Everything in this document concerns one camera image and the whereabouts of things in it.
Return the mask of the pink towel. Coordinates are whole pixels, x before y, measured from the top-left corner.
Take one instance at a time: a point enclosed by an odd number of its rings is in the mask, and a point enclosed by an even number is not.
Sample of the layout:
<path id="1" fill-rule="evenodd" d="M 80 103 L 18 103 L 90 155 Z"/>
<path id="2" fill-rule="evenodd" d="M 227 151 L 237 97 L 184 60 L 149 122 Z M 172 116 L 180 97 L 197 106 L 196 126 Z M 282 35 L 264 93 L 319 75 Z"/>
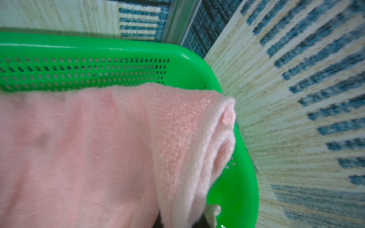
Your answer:
<path id="1" fill-rule="evenodd" d="M 232 156 L 234 106 L 155 83 L 2 92 L 1 227 L 192 227 Z"/>

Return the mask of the green plastic basket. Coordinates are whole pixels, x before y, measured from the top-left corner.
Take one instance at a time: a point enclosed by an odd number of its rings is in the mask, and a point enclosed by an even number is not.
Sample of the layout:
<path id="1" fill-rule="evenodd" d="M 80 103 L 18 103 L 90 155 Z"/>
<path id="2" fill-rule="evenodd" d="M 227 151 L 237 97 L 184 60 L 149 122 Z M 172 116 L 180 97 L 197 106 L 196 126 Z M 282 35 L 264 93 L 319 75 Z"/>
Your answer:
<path id="1" fill-rule="evenodd" d="M 177 45 L 1 33 L 2 91 L 65 91 L 147 82 L 221 91 L 205 61 Z M 253 228 L 259 209 L 257 178 L 239 130 L 234 134 L 235 150 L 210 189 L 208 203 L 222 209 L 217 216 L 219 228 Z"/>

